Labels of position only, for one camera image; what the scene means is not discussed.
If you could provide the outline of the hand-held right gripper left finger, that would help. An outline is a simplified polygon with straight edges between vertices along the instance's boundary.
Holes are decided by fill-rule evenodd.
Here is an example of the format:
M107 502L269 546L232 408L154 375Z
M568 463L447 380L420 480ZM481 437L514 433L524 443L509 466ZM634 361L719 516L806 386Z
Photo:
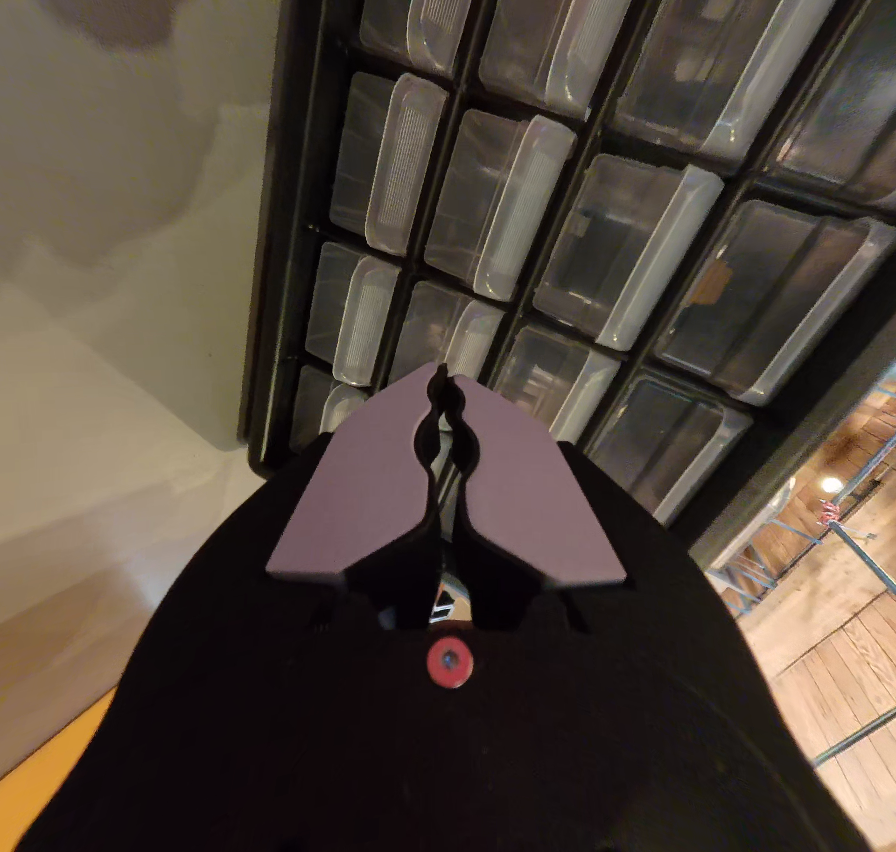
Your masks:
M444 365L424 365L329 435L269 576L361 595L399 629L427 625L442 572L432 463L447 379Z

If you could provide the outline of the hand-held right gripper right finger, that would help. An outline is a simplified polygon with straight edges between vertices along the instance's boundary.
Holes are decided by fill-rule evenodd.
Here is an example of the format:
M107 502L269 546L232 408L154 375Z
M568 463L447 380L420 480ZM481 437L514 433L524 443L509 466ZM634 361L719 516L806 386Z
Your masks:
M454 556L474 626L509 631L544 593L622 586L626 570L543 423L462 375L445 395L461 474Z

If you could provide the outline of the metal pole with red clamp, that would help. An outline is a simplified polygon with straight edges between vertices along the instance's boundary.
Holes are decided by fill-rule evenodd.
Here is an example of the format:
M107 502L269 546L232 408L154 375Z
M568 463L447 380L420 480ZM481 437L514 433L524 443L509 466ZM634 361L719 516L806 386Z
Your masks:
M844 483L836 496L820 488L829 476ZM848 522L893 476L894 423L872 418L837 430L738 531L705 577L735 618L750 613L826 541L876 540L876 532Z

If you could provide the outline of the thin metal pole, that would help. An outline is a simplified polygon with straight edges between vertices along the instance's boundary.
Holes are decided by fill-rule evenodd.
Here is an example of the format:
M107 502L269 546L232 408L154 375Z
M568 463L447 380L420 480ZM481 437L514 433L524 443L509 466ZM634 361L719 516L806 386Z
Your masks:
M855 732L849 734L838 743L819 753L812 759L812 768L821 768L829 760L833 760L850 750L852 747L868 739L868 737L876 734L879 730L889 726L896 716L895 707L887 712L879 715L866 725L859 727Z

